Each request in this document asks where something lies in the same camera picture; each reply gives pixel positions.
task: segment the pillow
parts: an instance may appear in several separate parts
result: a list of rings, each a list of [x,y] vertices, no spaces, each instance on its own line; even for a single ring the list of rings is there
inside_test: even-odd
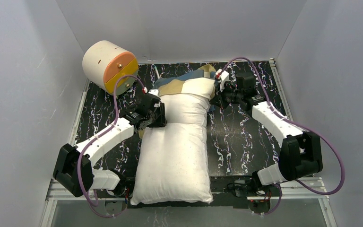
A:
[[[207,165],[208,78],[173,80],[159,88],[167,125],[146,128],[131,204],[213,200]]]

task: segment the white enclosure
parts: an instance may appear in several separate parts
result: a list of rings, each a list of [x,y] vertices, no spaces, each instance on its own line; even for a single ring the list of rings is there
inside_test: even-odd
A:
[[[57,0],[83,51],[108,40],[141,63],[276,57],[306,0]]]
[[[0,226],[40,224],[101,40],[140,63],[276,58],[293,118],[346,164],[338,225],[363,226],[363,0],[0,0]],[[323,151],[330,190],[340,170]]]
[[[39,225],[86,83],[54,0],[0,0],[0,227]]]
[[[308,0],[277,58],[292,115],[335,144],[346,182],[330,204],[339,226],[363,226],[363,0]],[[340,179],[323,147],[320,176]]]

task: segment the black marble-patterned floor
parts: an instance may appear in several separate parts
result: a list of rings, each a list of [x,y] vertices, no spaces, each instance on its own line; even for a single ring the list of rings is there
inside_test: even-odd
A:
[[[163,78],[181,76],[196,70],[206,63],[158,64],[159,74]],[[225,62],[209,63],[220,69]],[[282,100],[272,71],[267,61],[254,62],[266,85],[269,98],[285,114]],[[253,72],[246,62],[234,63],[228,68],[232,79],[238,72]],[[138,76],[144,85],[151,89],[156,74],[154,65],[140,65]],[[119,108],[130,106],[142,95],[140,86],[135,83],[133,89],[119,97]],[[223,111],[215,111],[207,116],[207,152],[210,176],[250,175],[252,172],[270,166],[278,160],[279,145],[275,138],[256,120],[248,117],[238,105],[232,105]],[[78,127],[76,142],[82,142],[99,132],[114,120],[113,97],[97,85],[90,83]],[[95,168],[116,169],[127,177],[134,177],[137,170],[139,147],[138,135],[125,140],[108,152]]]

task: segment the white plastic block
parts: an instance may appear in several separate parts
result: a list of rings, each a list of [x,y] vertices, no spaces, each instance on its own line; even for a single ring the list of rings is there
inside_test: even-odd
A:
[[[261,102],[258,105],[253,106],[252,117],[263,124],[265,128],[267,128],[267,130],[278,141],[280,146],[282,146],[283,139],[288,135],[296,136],[303,133],[301,128],[287,123],[276,116],[276,114],[273,113],[270,108],[268,108],[267,102]]]
[[[93,169],[94,182],[90,189],[113,190],[118,185],[120,178],[110,170]]]
[[[273,164],[265,169],[259,170],[258,177],[262,185],[282,183],[283,181],[286,181],[286,179],[280,173],[278,163]]]
[[[159,97],[159,90],[158,89],[151,89],[149,91],[149,93]]]
[[[222,70],[219,69],[216,72],[216,79],[220,80],[220,91],[223,91],[224,87],[225,87],[225,82],[226,81],[230,81],[229,80],[229,73],[226,71],[223,71],[222,74],[220,74]]]

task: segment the wire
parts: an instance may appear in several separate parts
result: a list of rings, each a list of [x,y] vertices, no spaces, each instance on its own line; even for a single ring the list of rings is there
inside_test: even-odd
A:
[[[128,198],[129,198],[129,189],[126,190],[126,196],[124,196],[124,202],[126,203],[126,205],[128,203]]]
[[[137,78],[136,76],[134,75],[124,75],[122,77],[120,77],[116,84],[115,84],[115,87],[113,89],[113,100],[114,100],[114,104],[115,104],[115,120],[113,121],[113,123],[111,124],[111,126],[105,130],[104,132],[102,132],[101,134],[99,134],[98,136],[94,137],[92,140],[90,140],[86,146],[83,148],[83,150],[81,151],[80,155],[78,156],[78,161],[77,161],[77,176],[78,176],[78,182],[80,183],[80,188],[81,188],[81,191],[83,192],[84,194],[84,197],[86,198],[87,202],[88,202],[88,205],[89,207],[91,208],[91,210],[98,216],[100,217],[103,217],[103,218],[112,218],[112,217],[115,217],[119,214],[116,214],[116,215],[102,215],[102,214],[99,214],[98,212],[96,212],[95,209],[93,209],[93,207],[98,207],[99,205],[99,201],[98,201],[98,196],[97,196],[97,193],[96,193],[96,190],[94,189],[94,198],[95,198],[95,202],[93,202],[90,198],[89,198],[89,195],[88,195],[88,192],[86,191],[85,187],[84,187],[84,183],[83,183],[83,178],[81,176],[81,159],[82,157],[84,156],[84,153],[87,151],[87,149],[95,142],[97,141],[99,137],[102,137],[103,135],[107,134],[108,132],[110,132],[116,125],[117,121],[118,121],[118,118],[119,118],[119,109],[118,109],[118,104],[117,104],[117,101],[116,101],[116,88],[118,87],[118,84],[119,82],[124,79],[124,78],[127,78],[127,77],[132,77],[134,79],[136,79],[140,85],[143,87],[143,92],[144,92],[144,84],[141,82],[141,80],[139,78]]]
[[[265,213],[260,213],[260,215],[268,215],[268,214],[271,214],[272,212],[274,212],[279,207],[280,201],[282,200],[282,189],[280,188],[280,184],[278,184],[278,183],[277,184],[274,184],[274,186],[279,190],[279,199],[277,201],[277,204],[276,204],[276,206],[272,210],[270,210],[268,212],[265,212]]]
[[[268,192],[267,192],[267,193],[265,193],[265,198],[264,198],[262,201],[263,201],[263,202],[266,202],[267,197],[268,197]]]
[[[265,90],[265,87],[264,87],[264,84],[262,83],[262,79],[261,77],[259,76],[259,73],[258,73],[258,70],[257,70],[257,67],[255,67],[254,63],[252,63],[248,58],[245,58],[245,57],[236,57],[236,58],[233,58],[231,59],[222,69],[222,71],[219,73],[219,74],[222,74],[223,71],[225,71],[227,69],[227,67],[235,60],[237,59],[242,59],[242,60],[246,60],[248,61],[248,63],[251,65],[251,67],[254,69],[254,72],[259,80],[259,84],[261,85],[261,88],[262,88],[262,91],[264,92],[264,95],[265,95],[265,99],[266,99],[266,102],[269,106],[269,108],[272,110],[272,111],[275,111],[276,109],[273,107],[273,105],[271,104],[271,102],[269,101],[269,96]],[[311,187],[307,186],[306,184],[304,184],[302,181],[300,180],[296,180],[299,184],[301,184],[303,187],[305,187],[306,189],[310,190],[311,192],[313,193],[316,193],[316,194],[320,194],[320,195],[332,195],[332,194],[335,194],[337,193],[342,187],[343,187],[343,184],[344,184],[344,181],[345,181],[345,178],[346,178],[346,170],[345,170],[345,167],[344,167],[344,164],[343,164],[343,160],[340,156],[340,154],[337,152],[337,150],[335,149],[335,147],[330,143],[329,140],[327,140],[324,136],[322,136],[320,133],[318,133],[317,131],[309,128],[309,127],[306,127],[302,124],[299,124],[299,123],[296,123],[296,122],[293,122],[287,118],[284,118],[282,115],[280,115],[278,112],[274,112],[275,115],[281,119],[283,119],[283,121],[287,122],[287,123],[290,123],[290,124],[293,124],[297,127],[300,127],[302,129],[305,129],[307,131],[311,131],[313,133],[315,133],[317,136],[319,136],[329,147],[330,149],[333,151],[333,153],[335,154],[338,162],[339,162],[339,165],[340,165],[340,170],[341,170],[341,176],[340,176],[340,182],[339,182],[339,185],[331,190],[330,192],[319,192],[319,191],[316,191],[314,189],[312,189]]]
[[[269,200],[270,200],[270,197],[272,197],[272,192],[269,190],[269,198],[268,198],[268,200],[267,200],[267,201],[269,201]]]

